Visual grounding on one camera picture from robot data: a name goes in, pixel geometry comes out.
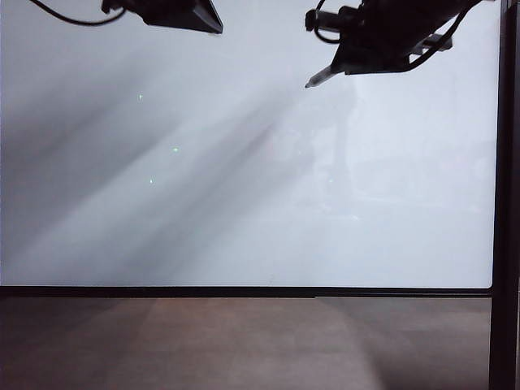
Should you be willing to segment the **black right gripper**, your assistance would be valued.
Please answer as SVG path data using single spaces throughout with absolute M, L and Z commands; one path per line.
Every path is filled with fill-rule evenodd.
M 305 14 L 309 31 L 339 33 L 327 42 L 338 45 L 331 73 L 366 75 L 402 71 L 409 54 L 430 49 L 441 40 L 437 31 L 475 5 L 474 1 L 362 1 L 336 13 L 323 2 Z

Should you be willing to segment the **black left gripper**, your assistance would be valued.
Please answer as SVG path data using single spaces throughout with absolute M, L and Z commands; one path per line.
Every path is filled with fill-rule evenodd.
M 213 34 L 223 32 L 223 22 L 210 0 L 103 0 L 101 2 L 101 10 L 105 14 L 119 9 L 139 15 L 148 25 L 162 25 Z

